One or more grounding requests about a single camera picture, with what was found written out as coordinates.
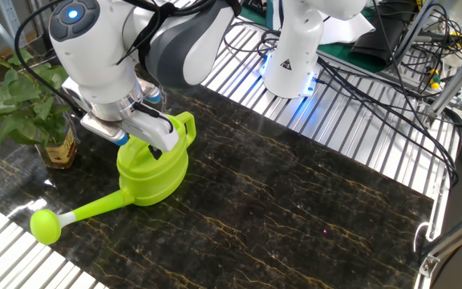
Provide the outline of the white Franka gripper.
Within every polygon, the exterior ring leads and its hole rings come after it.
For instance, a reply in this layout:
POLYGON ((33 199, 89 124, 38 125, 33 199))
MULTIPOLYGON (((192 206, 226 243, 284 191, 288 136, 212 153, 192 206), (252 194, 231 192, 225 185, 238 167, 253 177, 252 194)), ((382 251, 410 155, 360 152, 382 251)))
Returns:
POLYGON ((173 122, 145 103, 148 96, 159 90, 138 77, 124 96, 112 93, 111 99, 105 102, 97 100, 92 90, 71 78, 63 83, 63 90, 84 111, 81 125, 110 142, 124 145, 132 135, 150 144, 148 149, 155 160, 178 142, 173 122))

